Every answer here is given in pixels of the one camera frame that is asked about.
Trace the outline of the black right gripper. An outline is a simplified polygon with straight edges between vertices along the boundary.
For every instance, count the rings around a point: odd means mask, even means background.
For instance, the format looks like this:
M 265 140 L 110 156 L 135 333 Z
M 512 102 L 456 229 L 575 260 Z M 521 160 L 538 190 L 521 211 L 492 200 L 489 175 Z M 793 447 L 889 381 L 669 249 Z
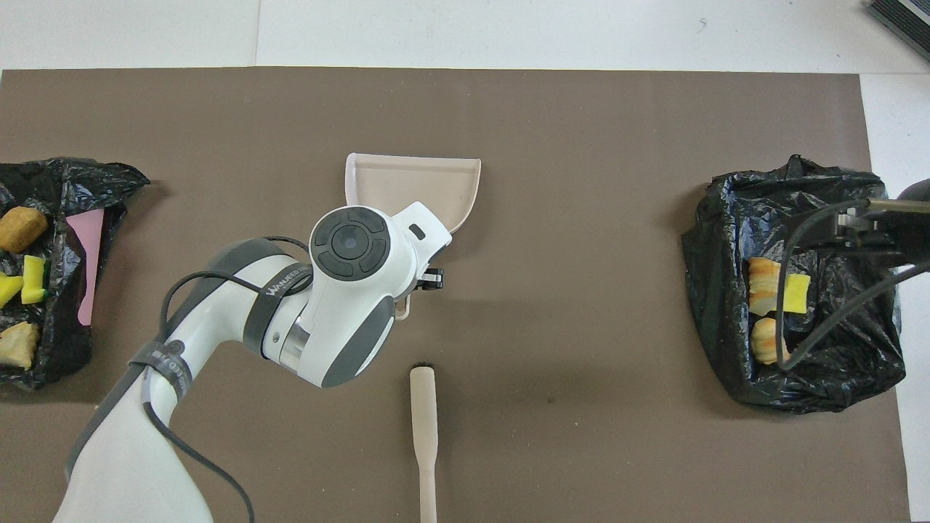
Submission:
M 800 251 L 859 259 L 876 266 L 930 262 L 930 211 L 854 211 L 817 219 L 800 237 Z

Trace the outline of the small yellow sponge wedge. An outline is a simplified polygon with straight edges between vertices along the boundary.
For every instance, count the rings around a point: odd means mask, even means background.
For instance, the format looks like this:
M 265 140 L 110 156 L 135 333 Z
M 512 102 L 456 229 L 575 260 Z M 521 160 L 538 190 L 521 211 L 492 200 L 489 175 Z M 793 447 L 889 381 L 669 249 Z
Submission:
M 791 314 L 806 314 L 810 283 L 810 275 L 788 274 L 783 291 L 782 311 Z

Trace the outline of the beige plastic dustpan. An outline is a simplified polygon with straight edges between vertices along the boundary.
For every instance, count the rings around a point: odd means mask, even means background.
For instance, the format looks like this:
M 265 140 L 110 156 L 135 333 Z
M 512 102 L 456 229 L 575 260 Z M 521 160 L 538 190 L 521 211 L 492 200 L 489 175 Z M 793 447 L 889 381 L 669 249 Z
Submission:
M 393 216 L 419 201 L 455 234 L 474 208 L 481 166 L 479 158 L 349 153 L 344 177 L 346 202 L 372 206 Z

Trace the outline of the orange striped roll toy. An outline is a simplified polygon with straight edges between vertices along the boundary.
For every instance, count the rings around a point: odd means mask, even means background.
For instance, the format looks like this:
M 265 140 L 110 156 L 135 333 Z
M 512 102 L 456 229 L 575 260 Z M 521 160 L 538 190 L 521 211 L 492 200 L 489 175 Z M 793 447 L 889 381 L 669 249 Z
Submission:
M 781 264 L 764 257 L 748 259 L 748 311 L 765 317 L 776 310 Z

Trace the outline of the beige hand brush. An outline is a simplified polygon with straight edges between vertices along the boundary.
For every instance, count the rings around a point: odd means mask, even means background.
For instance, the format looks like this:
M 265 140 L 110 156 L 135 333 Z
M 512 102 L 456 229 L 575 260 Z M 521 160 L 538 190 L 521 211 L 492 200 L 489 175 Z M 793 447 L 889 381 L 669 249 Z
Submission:
M 418 464 L 421 523 L 437 523 L 437 386 L 435 371 L 425 362 L 415 364 L 410 370 L 410 410 L 414 454 Z

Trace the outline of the pale bun foam toy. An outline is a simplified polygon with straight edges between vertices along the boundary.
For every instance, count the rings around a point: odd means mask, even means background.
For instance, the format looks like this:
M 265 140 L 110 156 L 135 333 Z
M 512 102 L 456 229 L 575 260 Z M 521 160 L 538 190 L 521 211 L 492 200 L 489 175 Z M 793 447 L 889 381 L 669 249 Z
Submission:
M 773 317 L 763 317 L 755 322 L 753 330 L 751 331 L 750 345 L 753 357 L 757 362 L 763 365 L 777 363 L 779 354 L 785 362 L 789 361 L 791 358 L 791 354 L 788 353 L 787 348 L 784 347 L 784 342 L 782 350 L 777 351 L 776 327 L 776 319 Z

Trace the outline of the notched yellow sponge piece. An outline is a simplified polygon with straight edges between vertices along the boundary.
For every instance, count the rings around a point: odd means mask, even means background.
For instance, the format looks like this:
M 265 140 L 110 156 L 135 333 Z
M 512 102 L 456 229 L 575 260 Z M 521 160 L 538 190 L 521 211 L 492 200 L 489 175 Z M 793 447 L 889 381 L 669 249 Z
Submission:
M 20 291 L 21 304 L 40 304 L 46 300 L 46 275 L 49 262 L 43 257 L 26 255 L 23 258 L 23 287 Z

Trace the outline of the brown nugget foam toy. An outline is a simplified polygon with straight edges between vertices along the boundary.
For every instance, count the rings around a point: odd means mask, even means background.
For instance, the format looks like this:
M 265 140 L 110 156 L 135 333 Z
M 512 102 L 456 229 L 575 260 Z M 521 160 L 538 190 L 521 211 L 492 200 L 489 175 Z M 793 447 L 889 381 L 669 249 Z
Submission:
M 29 206 L 15 206 L 0 217 L 0 251 L 21 253 L 49 227 L 43 212 Z

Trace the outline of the orange striped bread slice toy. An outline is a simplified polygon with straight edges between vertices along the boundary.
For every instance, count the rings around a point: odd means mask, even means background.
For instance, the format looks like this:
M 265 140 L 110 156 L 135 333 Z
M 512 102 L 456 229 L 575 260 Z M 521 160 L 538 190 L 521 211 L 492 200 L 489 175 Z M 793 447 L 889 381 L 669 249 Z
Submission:
M 29 322 L 20 322 L 0 332 L 0 365 L 30 370 L 39 339 L 38 325 Z

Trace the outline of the black trash bag bin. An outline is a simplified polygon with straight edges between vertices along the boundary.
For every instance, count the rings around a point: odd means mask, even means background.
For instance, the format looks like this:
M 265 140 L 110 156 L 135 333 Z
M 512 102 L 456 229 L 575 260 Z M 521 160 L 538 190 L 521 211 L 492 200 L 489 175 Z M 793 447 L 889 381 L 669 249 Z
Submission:
M 735 401 L 788 413 L 840 413 L 903 380 L 894 291 L 834 325 L 791 370 L 760 363 L 751 351 L 758 317 L 748 308 L 748 261 L 781 261 L 790 217 L 884 196 L 886 185 L 873 173 L 824 168 L 799 155 L 780 169 L 712 179 L 682 236 L 685 288 L 708 364 Z

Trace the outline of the black bag bin with board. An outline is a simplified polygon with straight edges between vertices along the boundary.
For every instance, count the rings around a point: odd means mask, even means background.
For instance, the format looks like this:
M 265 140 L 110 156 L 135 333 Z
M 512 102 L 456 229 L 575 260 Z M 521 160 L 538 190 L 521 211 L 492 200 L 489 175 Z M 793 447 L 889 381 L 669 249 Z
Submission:
M 78 311 L 87 289 L 86 271 L 101 272 L 127 204 L 149 179 L 126 163 L 51 158 L 0 163 L 0 216 L 26 206 L 43 213 L 49 229 L 27 249 L 46 259 L 46 298 L 37 304 L 14 300 L 0 307 L 0 331 L 23 322 L 36 325 L 38 341 L 29 368 L 0 363 L 0 385 L 37 390 L 74 374 L 91 360 L 91 328 Z M 101 211 L 102 242 L 97 261 L 89 258 L 69 218 Z

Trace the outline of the brown table mat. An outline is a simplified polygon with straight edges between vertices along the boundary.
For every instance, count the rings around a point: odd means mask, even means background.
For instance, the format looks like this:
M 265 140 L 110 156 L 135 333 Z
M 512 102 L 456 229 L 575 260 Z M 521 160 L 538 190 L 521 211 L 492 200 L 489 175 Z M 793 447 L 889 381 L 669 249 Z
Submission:
M 7 70 L 0 162 L 128 163 L 95 351 L 0 387 L 0 523 L 50 523 L 97 402 L 163 295 L 223 246 L 306 239 L 349 153 L 479 158 L 476 203 L 352 383 L 319 390 L 223 344 L 173 430 L 258 523 L 417 523 L 408 372 L 437 374 L 441 521 L 910 518 L 896 395 L 843 413 L 738 404 L 687 302 L 680 236 L 714 176 L 794 153 L 870 170 L 860 83 L 817 74 L 223 68 Z

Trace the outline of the dark ribbed panel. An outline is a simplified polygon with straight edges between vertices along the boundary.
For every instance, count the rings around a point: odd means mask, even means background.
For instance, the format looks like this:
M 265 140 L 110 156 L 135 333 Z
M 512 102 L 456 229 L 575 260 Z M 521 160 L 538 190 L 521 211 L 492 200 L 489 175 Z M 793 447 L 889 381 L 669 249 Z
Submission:
M 865 9 L 877 23 L 930 62 L 930 0 L 866 0 Z

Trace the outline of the pink flat board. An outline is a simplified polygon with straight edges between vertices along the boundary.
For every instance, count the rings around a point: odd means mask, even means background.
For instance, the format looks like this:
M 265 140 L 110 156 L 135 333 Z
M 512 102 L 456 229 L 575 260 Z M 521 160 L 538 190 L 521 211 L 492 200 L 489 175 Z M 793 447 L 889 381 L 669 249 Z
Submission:
M 89 327 L 93 314 L 97 271 L 99 271 L 100 249 L 102 249 L 102 229 L 105 212 L 93 209 L 66 218 L 73 229 L 81 248 L 84 250 L 84 295 L 78 308 L 78 321 Z

